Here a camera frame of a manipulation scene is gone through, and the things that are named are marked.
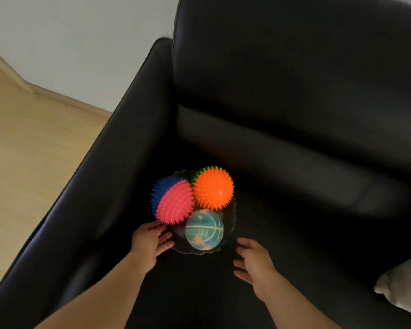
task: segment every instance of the ball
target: ball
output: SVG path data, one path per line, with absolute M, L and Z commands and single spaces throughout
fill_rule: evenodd
M 164 224 L 185 221 L 193 211 L 195 199 L 189 182 L 172 176 L 159 180 L 151 194 L 151 208 L 155 218 Z
M 192 186 L 199 205 L 211 210 L 225 207 L 234 194 L 234 184 L 230 175 L 216 166 L 208 166 L 196 172 Z
M 186 239 L 192 247 L 211 250 L 219 245 L 224 236 L 224 225 L 212 210 L 197 210 L 186 222 Z

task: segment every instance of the hand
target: hand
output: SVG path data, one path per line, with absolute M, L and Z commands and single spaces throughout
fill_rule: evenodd
M 268 281 L 278 275 L 268 251 L 257 241 L 238 238 L 237 242 L 247 248 L 238 247 L 236 252 L 244 260 L 234 260 L 233 264 L 245 271 L 235 270 L 236 277 L 250 283 L 254 288 L 257 298 L 265 302 L 265 294 L 268 289 Z
M 132 235 L 130 254 L 138 261 L 138 265 L 145 275 L 157 262 L 157 256 L 172 248 L 174 241 L 166 242 L 171 232 L 163 233 L 166 225 L 159 221 L 142 224 Z

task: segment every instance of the sofa armrest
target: sofa armrest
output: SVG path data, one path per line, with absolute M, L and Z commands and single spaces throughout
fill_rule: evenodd
M 0 329 L 30 329 L 61 303 L 98 239 L 122 215 L 175 112 L 172 40 L 155 42 L 140 71 L 55 204 L 0 282 Z M 89 276 L 97 259 L 80 275 Z M 87 278 L 77 277 L 73 284 Z

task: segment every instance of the orange spiky ball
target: orange spiky ball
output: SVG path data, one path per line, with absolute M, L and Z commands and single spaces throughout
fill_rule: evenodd
M 203 208 L 222 209 L 233 198 L 233 180 L 225 170 L 217 166 L 207 166 L 196 172 L 192 186 L 195 199 Z

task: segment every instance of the beige pillow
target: beige pillow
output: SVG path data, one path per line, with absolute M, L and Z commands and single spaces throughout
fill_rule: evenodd
M 393 305 L 411 312 L 411 259 L 380 276 L 374 290 Z

